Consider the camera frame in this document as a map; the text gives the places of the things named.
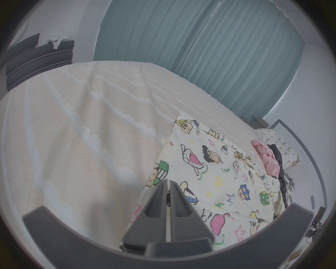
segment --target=curtain fold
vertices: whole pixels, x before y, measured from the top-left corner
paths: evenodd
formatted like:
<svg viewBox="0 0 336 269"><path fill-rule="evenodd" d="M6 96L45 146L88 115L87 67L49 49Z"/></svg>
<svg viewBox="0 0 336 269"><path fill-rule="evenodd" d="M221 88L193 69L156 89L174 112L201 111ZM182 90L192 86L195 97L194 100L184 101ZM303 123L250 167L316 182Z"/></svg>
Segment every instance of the curtain fold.
<svg viewBox="0 0 336 269"><path fill-rule="evenodd" d="M223 0L178 75L237 116L265 116L292 81L304 41L268 0Z"/></svg>
<svg viewBox="0 0 336 269"><path fill-rule="evenodd" d="M220 0L113 0L94 60L150 62L177 73Z"/></svg>

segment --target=pink cloth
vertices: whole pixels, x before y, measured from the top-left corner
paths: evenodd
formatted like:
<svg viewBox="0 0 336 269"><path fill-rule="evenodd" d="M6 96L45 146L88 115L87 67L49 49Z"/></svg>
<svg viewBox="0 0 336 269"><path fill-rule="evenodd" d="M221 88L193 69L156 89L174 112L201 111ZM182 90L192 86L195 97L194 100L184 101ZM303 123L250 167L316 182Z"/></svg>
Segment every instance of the pink cloth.
<svg viewBox="0 0 336 269"><path fill-rule="evenodd" d="M265 145L263 142L253 140L252 145L259 154L266 172L270 176L279 176L280 166L278 161L275 159L273 151Z"/></svg>

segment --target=pillow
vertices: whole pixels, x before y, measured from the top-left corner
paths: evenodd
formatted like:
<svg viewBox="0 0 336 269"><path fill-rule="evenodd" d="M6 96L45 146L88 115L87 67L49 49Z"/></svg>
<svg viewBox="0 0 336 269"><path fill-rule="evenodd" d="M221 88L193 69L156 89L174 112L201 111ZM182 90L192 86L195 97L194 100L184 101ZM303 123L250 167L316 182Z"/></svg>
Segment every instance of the pillow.
<svg viewBox="0 0 336 269"><path fill-rule="evenodd" d="M299 158L292 147L273 129L256 129L258 138L267 144L275 144L282 156L282 167L286 169L299 162Z"/></svg>

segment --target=gray headboard trim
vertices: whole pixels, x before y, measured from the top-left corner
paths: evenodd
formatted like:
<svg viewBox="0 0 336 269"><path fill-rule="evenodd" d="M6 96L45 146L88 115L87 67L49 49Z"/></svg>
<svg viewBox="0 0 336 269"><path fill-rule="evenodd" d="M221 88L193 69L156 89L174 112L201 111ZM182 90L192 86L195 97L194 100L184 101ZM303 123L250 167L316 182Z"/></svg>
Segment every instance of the gray headboard trim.
<svg viewBox="0 0 336 269"><path fill-rule="evenodd" d="M326 187L324 186L324 182L323 182L323 178L321 175L321 172L313 158L313 156L310 154L309 150L306 148L306 146L302 143L302 141L297 137L297 135L286 125L284 124L280 119L277 120L270 128L274 128L275 126L277 126L277 124L280 123L283 127L285 127L287 129L287 131L297 140L297 142L300 144L300 146L303 148L303 150L306 152L306 154L308 155L311 163L313 164L317 176L319 177L320 183L321 183L321 187L322 187L322 192L323 192L323 199L324 199L324 207L327 208L327 193L326 193Z"/></svg>

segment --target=black cloth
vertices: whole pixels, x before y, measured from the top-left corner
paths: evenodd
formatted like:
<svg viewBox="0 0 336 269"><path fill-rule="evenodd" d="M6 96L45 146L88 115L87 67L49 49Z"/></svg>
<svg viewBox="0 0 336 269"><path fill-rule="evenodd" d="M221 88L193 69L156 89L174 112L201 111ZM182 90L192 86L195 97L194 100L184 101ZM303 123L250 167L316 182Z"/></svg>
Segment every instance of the black cloth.
<svg viewBox="0 0 336 269"><path fill-rule="evenodd" d="M284 169L282 167L282 156L281 153L279 151L279 149L277 148L277 146L275 144L272 145L267 145L274 153L275 159L278 161L279 166L280 166L280 172L279 172L279 177L278 180L280 182L280 191L282 194L282 199L284 201L285 204L285 208L288 207L287 201L286 201L286 184L285 184L285 175L284 175Z"/></svg>

